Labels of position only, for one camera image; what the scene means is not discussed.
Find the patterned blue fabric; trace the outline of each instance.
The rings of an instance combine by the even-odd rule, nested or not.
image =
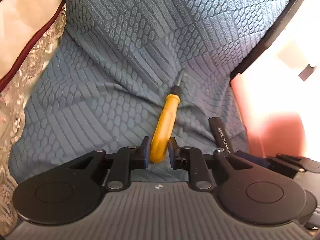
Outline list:
[[[229,74],[288,1],[67,0],[62,43],[26,107],[11,174],[21,182],[95,148],[140,145],[181,68],[178,144],[212,153],[207,119],[220,116],[234,150],[247,151]],[[166,158],[132,179],[187,177]]]

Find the yellow handle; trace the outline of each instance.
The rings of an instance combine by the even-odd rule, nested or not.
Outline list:
[[[167,96],[151,142],[150,161],[154,163],[161,162],[165,157],[174,122],[176,121],[179,103],[180,98],[177,95],[170,94]]]

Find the screwdriver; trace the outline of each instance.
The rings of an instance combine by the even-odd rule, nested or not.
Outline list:
[[[176,121],[177,108],[180,103],[181,87],[180,83],[184,70],[180,70],[177,83],[172,86],[170,94],[167,95],[164,108],[161,112],[153,139],[151,142],[150,161],[161,162],[165,157],[169,139],[171,137],[174,122]]]

